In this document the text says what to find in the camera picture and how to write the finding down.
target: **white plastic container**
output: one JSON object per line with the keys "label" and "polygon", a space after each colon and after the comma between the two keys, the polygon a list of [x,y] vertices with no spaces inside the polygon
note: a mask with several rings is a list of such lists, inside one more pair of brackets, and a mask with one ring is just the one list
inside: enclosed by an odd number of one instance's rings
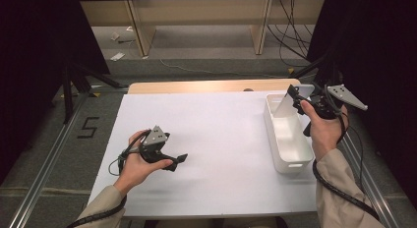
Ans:
{"label": "white plastic container", "polygon": [[[312,85],[298,86],[303,96],[314,90]],[[311,140],[303,134],[307,124],[301,123],[292,104],[289,94],[269,94],[264,111],[273,164],[280,173],[301,172],[314,158]]]}

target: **table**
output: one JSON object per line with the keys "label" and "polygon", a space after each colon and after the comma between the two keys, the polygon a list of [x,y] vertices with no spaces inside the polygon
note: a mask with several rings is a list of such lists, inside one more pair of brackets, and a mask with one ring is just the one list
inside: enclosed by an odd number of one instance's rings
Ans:
{"label": "table", "polygon": [[[172,219],[315,211],[316,179],[311,170],[282,175],[275,171],[271,159],[263,118],[265,97],[268,93],[284,95],[289,84],[298,81],[132,85],[121,103],[90,199],[116,179],[107,168],[129,133],[157,122],[171,133],[164,153],[189,156],[174,173],[154,172],[133,189],[125,217]],[[281,90],[271,90],[273,86]],[[257,91],[242,91],[245,88]]]}

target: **metal frame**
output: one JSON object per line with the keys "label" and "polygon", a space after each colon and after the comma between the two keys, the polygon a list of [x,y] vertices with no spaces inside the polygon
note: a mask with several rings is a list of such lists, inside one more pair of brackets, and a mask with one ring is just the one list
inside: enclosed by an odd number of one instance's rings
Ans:
{"label": "metal frame", "polygon": [[30,214],[34,209],[37,200],[39,199],[40,193],[42,192],[43,186],[48,180],[48,177],[52,172],[52,169],[62,151],[62,148],[65,145],[69,133],[71,133],[74,123],[78,118],[80,109],[84,105],[88,97],[88,93],[80,93],[77,97],[77,103],[75,105],[74,114],[69,119],[68,123],[62,127],[61,132],[58,135],[58,138],[56,139],[54,145],[49,151],[45,161],[43,162],[42,167],[40,168],[36,178],[34,179],[34,182],[31,184],[28,193],[25,195],[25,198],[23,199],[19,208],[17,209],[15,216],[13,217],[12,222],[9,225],[10,228],[25,227],[26,223],[28,222]]}
{"label": "metal frame", "polygon": [[[349,134],[346,133],[342,140],[342,145],[346,149],[345,154],[348,160],[351,162],[350,167],[356,175],[359,175],[361,167],[361,153],[353,144]],[[381,222],[387,228],[399,227],[398,221],[394,217],[386,199],[384,199],[383,193],[380,189],[378,189],[378,186],[372,178],[366,163],[363,163],[362,165],[362,184],[368,198],[374,206],[375,211],[380,216]]]}

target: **beige sleeve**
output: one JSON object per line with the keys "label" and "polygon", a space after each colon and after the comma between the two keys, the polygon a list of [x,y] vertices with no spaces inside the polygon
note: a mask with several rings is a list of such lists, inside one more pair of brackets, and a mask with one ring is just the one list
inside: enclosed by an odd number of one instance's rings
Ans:
{"label": "beige sleeve", "polygon": [[[114,186],[108,186],[101,191],[98,196],[89,203],[89,205],[84,209],[80,214],[78,219],[84,218],[86,216],[94,215],[101,213],[103,211],[108,211],[117,205],[120,204],[121,200],[120,192]],[[120,219],[122,219],[123,214],[125,213],[125,208],[122,208],[116,214],[97,220],[82,226],[78,227],[99,227],[99,228],[115,228],[119,227]]]}
{"label": "beige sleeve", "polygon": [[[340,150],[328,152],[317,163],[317,169],[330,184],[358,200],[365,198],[365,203],[371,205],[356,185],[352,170]],[[384,227],[372,215],[330,192],[320,182],[317,184],[316,201],[323,228]]]}

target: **hand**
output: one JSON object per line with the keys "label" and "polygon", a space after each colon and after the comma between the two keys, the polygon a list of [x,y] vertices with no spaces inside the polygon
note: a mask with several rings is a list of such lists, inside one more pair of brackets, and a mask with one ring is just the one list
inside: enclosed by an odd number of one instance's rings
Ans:
{"label": "hand", "polygon": [[[317,115],[314,107],[306,100],[301,101],[301,107],[311,120],[310,135],[312,137],[312,147],[316,160],[322,159],[329,151],[336,148],[341,132],[341,124],[338,119],[326,120]],[[344,105],[342,112],[347,115]],[[347,116],[342,115],[344,125],[347,128]]]}
{"label": "hand", "polygon": [[[143,131],[136,132],[129,138],[129,144],[142,133]],[[139,146],[141,139],[137,140],[133,147]],[[125,166],[120,177],[114,183],[114,187],[120,192],[122,198],[128,194],[128,192],[142,183],[147,176],[158,170],[165,168],[172,164],[172,160],[164,159],[154,163],[147,163],[138,153],[129,154],[126,159]]]}

